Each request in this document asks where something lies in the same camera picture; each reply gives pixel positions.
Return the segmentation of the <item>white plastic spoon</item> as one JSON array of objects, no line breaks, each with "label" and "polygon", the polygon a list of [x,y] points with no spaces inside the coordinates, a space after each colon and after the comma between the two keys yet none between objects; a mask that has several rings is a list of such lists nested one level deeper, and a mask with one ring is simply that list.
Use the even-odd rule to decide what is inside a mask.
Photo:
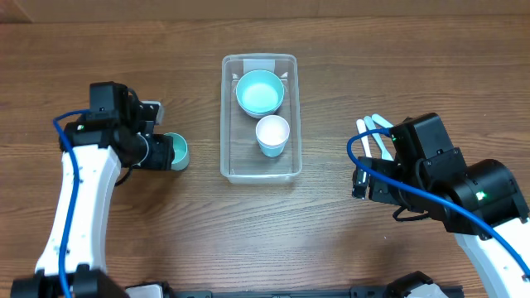
[{"label": "white plastic spoon", "polygon": [[[363,119],[357,119],[356,120],[356,127],[357,127],[357,130],[358,130],[358,133],[359,134],[363,134],[365,132],[367,132],[367,127],[365,125],[365,122]],[[371,150],[370,150],[370,146],[369,146],[369,139],[367,136],[364,136],[364,137],[361,137],[361,142],[362,142],[362,146],[363,146],[363,149],[364,149],[364,154],[366,157],[371,157],[372,154],[371,154]]]}]

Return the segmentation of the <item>green plastic fork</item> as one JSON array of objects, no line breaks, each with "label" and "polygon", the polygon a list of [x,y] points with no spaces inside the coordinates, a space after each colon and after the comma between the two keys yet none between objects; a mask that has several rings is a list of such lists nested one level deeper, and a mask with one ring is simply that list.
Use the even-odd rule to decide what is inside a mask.
[{"label": "green plastic fork", "polygon": [[[373,119],[369,116],[365,116],[364,117],[364,123],[365,123],[365,126],[368,130],[375,130],[376,129],[376,125],[373,121]],[[388,149],[385,147],[384,143],[383,143],[383,140],[382,138],[380,137],[380,135],[378,133],[374,133],[372,135],[373,139],[376,141],[380,151],[381,151],[381,158],[386,160],[386,161],[392,161],[393,160],[393,157],[391,156],[390,152],[388,151]]]}]

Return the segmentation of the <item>blue plastic fork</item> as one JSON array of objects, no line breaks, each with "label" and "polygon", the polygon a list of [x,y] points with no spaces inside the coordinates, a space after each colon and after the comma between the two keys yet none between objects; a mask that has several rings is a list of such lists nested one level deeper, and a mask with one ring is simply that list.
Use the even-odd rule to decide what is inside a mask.
[{"label": "blue plastic fork", "polygon": [[385,119],[384,117],[382,117],[381,115],[379,115],[377,113],[374,113],[371,116],[371,118],[380,127],[383,127],[383,128],[391,128],[391,127],[393,127],[392,123],[390,123],[387,119]]}]

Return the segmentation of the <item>green plastic cup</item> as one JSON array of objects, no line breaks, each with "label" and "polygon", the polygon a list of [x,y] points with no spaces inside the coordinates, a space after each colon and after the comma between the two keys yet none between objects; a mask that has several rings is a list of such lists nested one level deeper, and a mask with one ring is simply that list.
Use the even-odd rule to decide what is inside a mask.
[{"label": "green plastic cup", "polygon": [[174,132],[166,133],[173,142],[174,159],[171,162],[173,171],[183,171],[190,164],[190,151],[187,140],[180,134]]}]

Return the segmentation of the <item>blue plastic cup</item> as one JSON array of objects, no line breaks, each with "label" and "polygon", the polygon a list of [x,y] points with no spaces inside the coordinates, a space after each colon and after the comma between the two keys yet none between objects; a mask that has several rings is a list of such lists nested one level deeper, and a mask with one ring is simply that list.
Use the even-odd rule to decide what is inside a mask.
[{"label": "blue plastic cup", "polygon": [[267,144],[259,143],[261,152],[268,157],[280,156],[285,148],[285,143],[277,146],[269,146]]}]

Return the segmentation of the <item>pink plastic cup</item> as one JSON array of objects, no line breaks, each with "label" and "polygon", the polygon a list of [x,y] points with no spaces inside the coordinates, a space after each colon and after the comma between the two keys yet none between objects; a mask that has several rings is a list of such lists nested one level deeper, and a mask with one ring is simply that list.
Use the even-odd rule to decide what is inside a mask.
[{"label": "pink plastic cup", "polygon": [[285,118],[268,115],[258,121],[255,132],[260,145],[268,148],[283,147],[290,136],[290,126]]}]

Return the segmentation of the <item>green plastic bowl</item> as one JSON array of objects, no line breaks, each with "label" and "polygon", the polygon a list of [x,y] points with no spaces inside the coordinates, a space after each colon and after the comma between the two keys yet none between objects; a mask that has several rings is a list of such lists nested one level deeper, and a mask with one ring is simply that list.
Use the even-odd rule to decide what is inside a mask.
[{"label": "green plastic bowl", "polygon": [[237,101],[284,99],[285,90],[282,80],[268,70],[252,70],[238,81],[235,87]]}]

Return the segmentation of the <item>blue plastic bowl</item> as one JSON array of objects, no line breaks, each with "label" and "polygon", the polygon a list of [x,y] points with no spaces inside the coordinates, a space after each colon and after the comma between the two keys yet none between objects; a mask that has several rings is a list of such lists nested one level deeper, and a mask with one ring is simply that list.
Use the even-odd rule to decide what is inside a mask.
[{"label": "blue plastic bowl", "polygon": [[278,110],[281,105],[282,101],[277,100],[247,100],[247,101],[237,101],[239,107],[247,110],[251,110],[254,112],[262,113],[266,111],[271,110]]}]

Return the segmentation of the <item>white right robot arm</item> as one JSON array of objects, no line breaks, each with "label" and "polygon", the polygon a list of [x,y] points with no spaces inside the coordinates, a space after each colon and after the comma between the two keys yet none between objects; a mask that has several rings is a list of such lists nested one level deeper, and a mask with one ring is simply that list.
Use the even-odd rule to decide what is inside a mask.
[{"label": "white right robot arm", "polygon": [[357,120],[347,142],[352,195],[397,206],[401,222],[443,223],[490,297],[529,295],[529,207],[513,173],[486,159],[467,165],[441,118],[427,113],[393,125],[378,114]]}]

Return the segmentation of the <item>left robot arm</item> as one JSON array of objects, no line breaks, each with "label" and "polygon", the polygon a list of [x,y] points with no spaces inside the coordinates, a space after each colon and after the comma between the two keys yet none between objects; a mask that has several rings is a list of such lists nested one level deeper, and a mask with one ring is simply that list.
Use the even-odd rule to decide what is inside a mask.
[{"label": "left robot arm", "polygon": [[35,273],[12,283],[12,297],[125,297],[107,274],[105,240],[113,190],[123,169],[168,171],[171,137],[156,134],[164,109],[125,84],[89,86],[89,108],[52,123],[62,152],[62,182],[54,223]]}]

